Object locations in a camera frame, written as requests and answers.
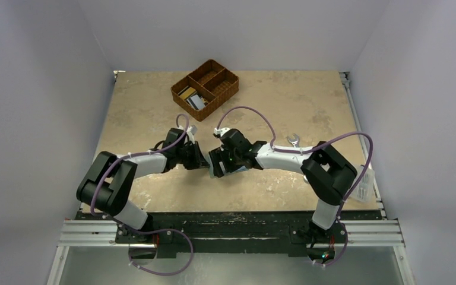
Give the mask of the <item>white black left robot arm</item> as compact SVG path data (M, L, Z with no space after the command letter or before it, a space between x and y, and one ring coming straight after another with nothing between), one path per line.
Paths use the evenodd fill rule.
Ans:
M167 173L181 164L186 170L208 168L194 139L195 126L169 129L166 139L143 153L117 156L99 153L76 192L76 198L130 227L139 243L153 237L153 217L129 200L134 179Z

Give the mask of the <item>brown woven divided basket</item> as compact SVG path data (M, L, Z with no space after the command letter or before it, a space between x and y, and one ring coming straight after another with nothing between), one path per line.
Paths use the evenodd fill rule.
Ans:
M170 91L173 101L201 122L239 91L239 81L239 77L232 71L216 60L209 59L172 85ZM196 89L196 94L208 102L205 108L195 110L186 100L179 98L178 94L187 86Z

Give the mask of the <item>silver wrench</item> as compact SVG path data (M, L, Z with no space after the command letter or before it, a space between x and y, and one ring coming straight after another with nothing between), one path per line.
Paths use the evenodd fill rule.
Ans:
M291 137L288 136L287 140L294 148L300 147L300 137L297 134L293 134Z

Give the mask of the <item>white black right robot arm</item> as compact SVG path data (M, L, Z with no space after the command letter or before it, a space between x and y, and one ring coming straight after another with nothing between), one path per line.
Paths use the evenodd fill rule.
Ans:
M305 176L318 197L311 218L311 237L323 242L333 233L333 224L350 191L357 185L357 169L330 142L315 147L278 148L266 141L250 142L238 129L216 128L220 147L209 152L215 177L246 169L278 169Z

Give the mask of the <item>clear plastic box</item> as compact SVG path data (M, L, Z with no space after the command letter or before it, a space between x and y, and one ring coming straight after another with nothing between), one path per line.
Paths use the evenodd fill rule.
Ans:
M349 195L349 198L352 198L364 204L371 202L375 193L373 189L374 181L375 172L372 169L368 169L352 193Z

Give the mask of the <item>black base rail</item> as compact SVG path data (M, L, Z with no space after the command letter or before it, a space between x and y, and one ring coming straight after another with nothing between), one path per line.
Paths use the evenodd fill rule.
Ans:
M330 230L312 229L312 211L155 212L152 235L79 211L75 216L89 227L89 240L107 237L110 245L129 246L132 256L175 258L178 253L286 254L331 260L360 226L369 233L382 223L378 211L348 211Z

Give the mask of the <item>gold white card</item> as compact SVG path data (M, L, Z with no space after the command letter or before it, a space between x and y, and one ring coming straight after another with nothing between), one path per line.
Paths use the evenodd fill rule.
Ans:
M187 86L178 94L178 96L181 100L187 100L189 97L195 95L196 93L197 93L196 89L194 89L193 87Z

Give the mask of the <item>aluminium frame rail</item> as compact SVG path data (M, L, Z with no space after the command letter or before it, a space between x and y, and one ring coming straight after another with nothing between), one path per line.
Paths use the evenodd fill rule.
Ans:
M70 249L115 247L116 234L113 221L65 220L46 284L60 283Z

